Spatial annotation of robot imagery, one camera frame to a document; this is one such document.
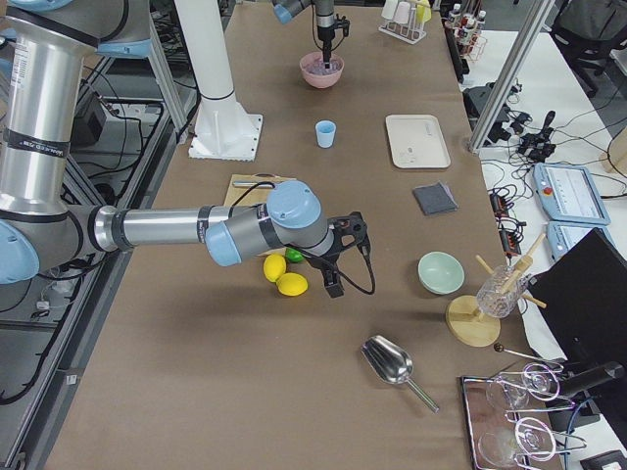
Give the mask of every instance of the office chair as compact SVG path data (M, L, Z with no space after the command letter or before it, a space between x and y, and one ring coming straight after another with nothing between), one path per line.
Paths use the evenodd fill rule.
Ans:
M599 87L586 69L600 76L611 61L609 53L627 47L627 1L563 0L550 35L592 98Z

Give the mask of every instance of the floor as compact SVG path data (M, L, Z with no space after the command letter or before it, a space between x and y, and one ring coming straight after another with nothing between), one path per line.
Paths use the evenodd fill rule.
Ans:
M520 30L531 4L530 0L520 0L517 5L513 4L513 0L483 0L482 8L487 13L486 29ZM556 12L554 7L545 21L546 24L553 22ZM599 92L590 101L598 109L610 134L615 136L627 124L627 76L616 64L610 64L603 75L596 77L591 74L591 77L598 85Z

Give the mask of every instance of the table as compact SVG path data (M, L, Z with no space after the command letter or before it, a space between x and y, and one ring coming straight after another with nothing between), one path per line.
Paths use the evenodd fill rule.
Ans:
M514 359L455 340L444 319L454 296L429 294L415 274L425 253L449 252L465 269L458 293L473 294L485 279L474 255L503 262L444 34L431 22L410 46L377 31L378 9L337 13L352 22L338 50L346 69L316 90L298 70L313 48L309 13L279 26L269 4L236 7L226 41L238 99L265 117L257 158L191 160L181 148L155 206L218 204L231 173L298 177L327 216L362 212L376 294L347 286L331 300L319 274L297 265L311 287L282 298L261 259L219 268L202 246L137 249L46 468L469 468L458 376L489 376ZM436 116L450 168L394 168L391 114ZM322 118L338 128L328 150L314 141ZM411 189L438 180L459 210L427 218ZM340 265L367 285L356 253ZM373 334L413 356L439 414L378 380L360 353ZM503 322L501 341L526 350L519 317Z
M484 31L483 36L487 39L486 47L479 61L470 65L470 74L464 80L464 87L484 85L498 77L516 32ZM594 175L595 184L602 195L618 194L620 185L604 178L603 175L621 179L620 176L616 173L606 173L602 164L598 162L599 156L603 153L600 148L607 148L611 140L610 134L602 130L590 135L588 140L594 145L581 139L573 140L570 137L585 136L604 129L604 124L547 33L539 34L518 74L518 79L522 84L520 101L509 103L509 105L513 109L531 114L534 118L530 124L532 127L542 127L545 115L550 110L555 111L552 126L555 128L564 126L552 139L557 147L547 162L586 164ZM516 138L510 139L512 151L515 143ZM494 148L486 147L481 150L480 157L484 162L483 171L488 188L509 183L522 188L520 181L511 178L512 168L507 164L510 149L504 148L505 145L504 142L500 142ZM527 181L532 187L534 186L530 175ZM530 195L530 190L527 190L527 196ZM627 257L625 203L621 200L605 200L604 204L612 220L608 230L616 249L622 256ZM528 223L524 229L525 239L521 244L521 250L524 253L537 236L545 231L549 219L543 212L537 197L517 200L513 213L519 220ZM530 272L544 272L552 265L549 245L545 243L542 249L535 253L534 265ZM535 351L545 358L563 357L563 352L549 331L540 311L534 305L529 305L524 315L524 323L529 343ZM581 468L578 460L607 450L619 448L626 452L625 447L618 441L604 418L598 423L578 428L577 435L584 437L589 445L586 449L573 452L570 459L572 465L569 468Z

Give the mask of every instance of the silver scoop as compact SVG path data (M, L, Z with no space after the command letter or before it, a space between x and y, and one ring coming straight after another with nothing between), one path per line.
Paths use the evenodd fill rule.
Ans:
M413 363L410 355L404 350L376 335L363 343L362 353L383 382L392 385L407 383L431 411L437 413L440 410L440 406L411 379Z

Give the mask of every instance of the mint green bowl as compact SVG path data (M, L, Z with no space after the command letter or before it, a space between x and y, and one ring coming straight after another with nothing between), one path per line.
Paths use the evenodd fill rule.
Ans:
M433 294L451 294L463 284L463 267L447 253L431 252L418 262L418 278Z

